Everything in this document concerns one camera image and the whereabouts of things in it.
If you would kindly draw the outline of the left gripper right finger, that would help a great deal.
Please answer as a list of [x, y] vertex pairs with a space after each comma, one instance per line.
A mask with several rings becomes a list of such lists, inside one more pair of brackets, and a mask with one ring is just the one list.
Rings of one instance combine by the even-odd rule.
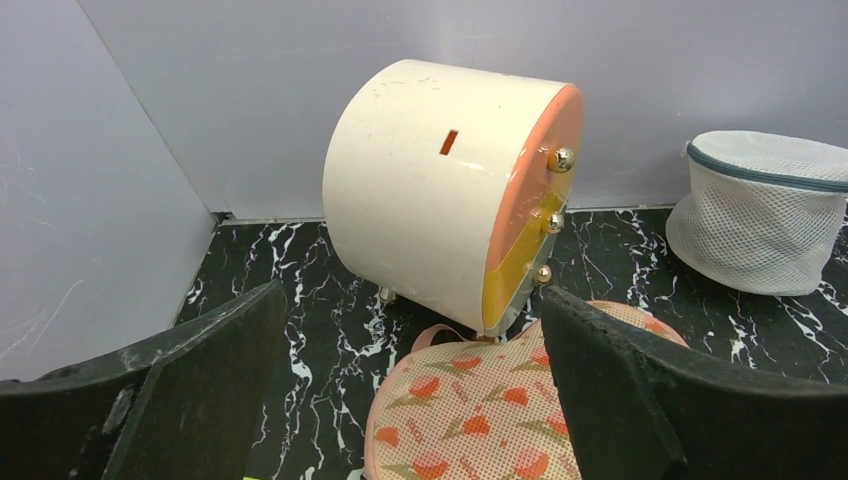
[[585, 479], [843, 479], [847, 389], [733, 364], [559, 288], [544, 343]]

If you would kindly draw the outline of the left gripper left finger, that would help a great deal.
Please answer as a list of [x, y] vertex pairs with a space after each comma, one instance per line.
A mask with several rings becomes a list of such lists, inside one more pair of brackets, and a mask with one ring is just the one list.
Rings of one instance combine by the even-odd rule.
[[191, 321], [1, 384], [5, 479], [239, 479], [287, 323], [271, 281]]

